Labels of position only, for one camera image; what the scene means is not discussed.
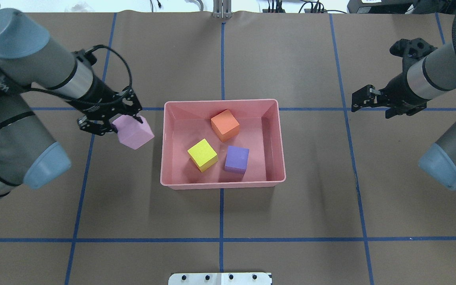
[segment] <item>blue tape line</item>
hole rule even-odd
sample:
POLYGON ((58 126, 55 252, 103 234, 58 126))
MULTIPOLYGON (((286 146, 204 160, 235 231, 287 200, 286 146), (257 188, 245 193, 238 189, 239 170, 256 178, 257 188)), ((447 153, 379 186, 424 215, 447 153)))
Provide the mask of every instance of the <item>blue tape line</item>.
MULTIPOLYGON (((108 47, 112 47, 112 40, 114 39, 114 30, 116 29, 116 20, 117 20, 117 13, 114 13, 114 17, 112 18, 112 30, 110 31, 110 39, 108 40, 108 47)), ((108 61, 110 59, 110 51, 106 51, 106 58, 105 58, 105 68, 103 69, 103 77, 101 80, 105 82, 106 78, 106 71, 108 69, 108 61)))
MULTIPOLYGON (((385 107, 377 107, 377 108, 363 108, 359 111, 386 111, 388 108, 385 107)), ((31 110, 34 111, 74 111, 75 108, 70 107, 33 107, 31 110)), ((144 111, 163 111, 165 108, 163 107, 144 107, 142 108, 144 111)), ((337 108, 337 107, 280 107, 280 111, 344 111, 344 108, 337 108)), ((456 108, 426 108, 423 111, 455 111, 456 108)))
POLYGON ((219 272, 224 272, 224 189, 219 191, 219 272))
POLYGON ((444 45, 446 43, 445 42, 445 35, 443 34, 443 27, 441 26, 441 20, 439 19, 439 13, 436 12, 435 14, 436 14, 437 27, 439 29, 439 35, 441 36, 441 42, 444 45))
POLYGON ((226 22, 221 23, 221 100, 224 100, 224 26, 226 22))
POLYGON ((174 242, 219 242, 219 238, 77 238, 76 242, 85 243, 174 243, 174 242))
MULTIPOLYGON (((0 238, 0 242, 67 243, 73 238, 0 238)), ((76 238, 76 243, 194 243, 217 242, 219 238, 76 238)), ((224 242, 388 242, 388 241, 456 241, 456 236, 389 236, 389 237, 234 237, 224 242)))
POLYGON ((364 241, 362 237, 243 237, 224 238, 224 242, 346 242, 364 241))
POLYGON ((142 108, 142 110, 144 110, 144 111, 163 111, 163 110, 165 110, 165 108, 163 108, 163 107, 157 107, 157 108, 146 107, 146 108, 142 108))
POLYGON ((280 111, 344 111, 344 108, 279 108, 280 111))
MULTIPOLYGON (((114 13, 114 17, 112 18, 112 30, 110 31, 110 40, 108 41, 109 47, 112 47, 112 39, 114 38, 114 30, 116 29, 116 20, 117 20, 117 13, 114 13)), ((105 58, 105 67, 103 69, 103 77, 102 77, 103 82, 105 82, 109 58, 110 58, 110 51, 107 50, 106 58, 105 58)), ((78 201, 78 209, 76 211, 75 228, 74 228, 74 233, 73 233, 73 241, 71 242, 70 256, 68 259, 68 267, 66 269, 65 285, 68 285, 68 283, 69 283, 69 278, 70 278, 70 274, 71 274, 71 266, 73 264, 73 258, 75 255, 76 237, 78 235, 78 226, 80 225, 80 216, 82 214, 82 206, 84 203, 84 195, 86 192, 87 175, 89 174, 89 167, 91 165, 94 137, 95 137, 94 135, 91 135, 91 142, 89 144, 89 152, 87 152, 87 162, 85 163, 84 180, 82 182, 82 190, 80 192, 80 199, 78 201)))
POLYGON ((72 242, 72 238, 0 238, 0 242, 72 242))
POLYGON ((69 276, 71 274, 71 266, 73 265, 73 257, 75 254, 75 245, 76 245, 76 237, 78 235, 78 226, 80 225, 80 216, 82 213, 82 206, 84 203, 84 195, 86 192, 86 185, 87 185, 87 174, 89 173, 89 166, 91 165, 91 155, 93 153, 93 144, 94 144, 94 135, 91 135, 91 142, 89 144, 89 152, 87 153, 87 162, 85 163, 85 172, 84 172, 84 180, 82 182, 82 190, 80 192, 80 199, 78 201, 78 209, 76 211, 76 220, 75 220, 75 228, 73 233, 73 240, 71 241, 71 249, 70 255, 68 259, 68 267, 66 269, 66 278, 65 278, 65 285, 69 283, 69 276))
POLYGON ((369 251, 369 242, 367 241, 367 231, 365 229, 365 218, 364 218, 363 206, 362 206, 362 195, 360 194, 360 184, 358 183, 358 173, 356 170, 355 152, 353 151, 353 141, 351 140, 351 130, 350 130, 350 124, 349 124, 349 119, 348 119, 348 112, 346 109, 346 98, 344 97, 344 85, 342 84, 342 75, 340 73, 339 55, 337 52, 337 42, 335 40, 335 28, 333 26, 332 14, 328 14, 328 16, 330 18, 330 28, 331 28, 331 32, 332 32, 333 50, 334 50, 334 54, 335 54, 335 64, 337 65, 337 76, 339 79, 340 96, 342 98, 342 107, 344 108, 344 120, 346 122, 346 132, 348 135, 348 144, 350 146, 351 165, 353 166, 353 173, 355 174, 356 192, 357 192, 357 196, 358 196, 358 209, 360 211, 360 221, 362 223, 362 233, 363 233, 364 245, 365 245, 365 256, 367 259, 367 270, 369 271, 370 284, 374 285, 374 277, 372 274, 371 253, 369 251))
POLYGON ((369 237, 368 241, 434 241, 456 240, 456 236, 400 236, 400 237, 369 237))
POLYGON ((439 19, 439 14, 436 12, 436 22, 437 27, 439 28, 439 35, 441 36, 441 42, 445 44, 445 35, 443 35, 443 28, 441 27, 441 20, 439 19))

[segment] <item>yellow cube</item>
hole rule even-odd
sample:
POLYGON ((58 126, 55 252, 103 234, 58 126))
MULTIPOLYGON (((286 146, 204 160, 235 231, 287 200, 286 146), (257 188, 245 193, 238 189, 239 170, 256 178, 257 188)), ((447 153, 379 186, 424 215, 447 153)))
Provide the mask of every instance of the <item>yellow cube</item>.
POLYGON ((207 170, 217 162, 217 153, 206 139, 199 141, 192 148, 188 149, 188 153, 201 172, 207 170))

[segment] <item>gray robot arm segment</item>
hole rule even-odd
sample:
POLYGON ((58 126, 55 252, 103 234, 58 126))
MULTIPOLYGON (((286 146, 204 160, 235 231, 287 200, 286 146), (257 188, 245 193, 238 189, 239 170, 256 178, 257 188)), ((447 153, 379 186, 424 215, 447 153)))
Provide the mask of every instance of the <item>gray robot arm segment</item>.
MULTIPOLYGON (((427 101, 456 89, 456 53, 452 43, 436 49, 421 38, 400 40, 390 52, 403 58, 403 72, 383 89, 367 85, 354 92, 352 112, 367 106, 387 106, 387 119, 412 116, 426 108, 427 101)), ((431 146, 419 165, 443 186, 456 190, 456 123, 431 146)))
POLYGON ((20 96, 31 83, 61 95, 84 113, 79 127, 97 135, 116 132, 109 121, 113 116, 136 117, 141 110, 131 84, 121 93, 112 91, 94 75, 95 62, 83 51, 67 51, 20 11, 0 10, 0 198, 20 184, 39 188, 71 166, 63 148, 20 96))

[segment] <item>white mounting plate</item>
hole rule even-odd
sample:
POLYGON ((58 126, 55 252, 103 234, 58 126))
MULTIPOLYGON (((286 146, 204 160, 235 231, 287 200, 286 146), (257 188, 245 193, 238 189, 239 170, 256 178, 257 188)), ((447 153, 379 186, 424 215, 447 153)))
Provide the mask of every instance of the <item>white mounting plate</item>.
POLYGON ((264 272, 172 274, 168 279, 168 285, 272 285, 272 274, 264 272))

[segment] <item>pink cube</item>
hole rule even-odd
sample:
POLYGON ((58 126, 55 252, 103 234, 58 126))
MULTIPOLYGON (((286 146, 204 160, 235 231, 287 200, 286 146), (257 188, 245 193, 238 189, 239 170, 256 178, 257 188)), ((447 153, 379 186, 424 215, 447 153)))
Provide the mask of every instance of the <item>pink cube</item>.
POLYGON ((143 124, 129 115, 122 115, 112 123, 117 128, 119 142, 134 150, 143 146, 154 137, 147 120, 140 115, 138 117, 142 119, 143 124))

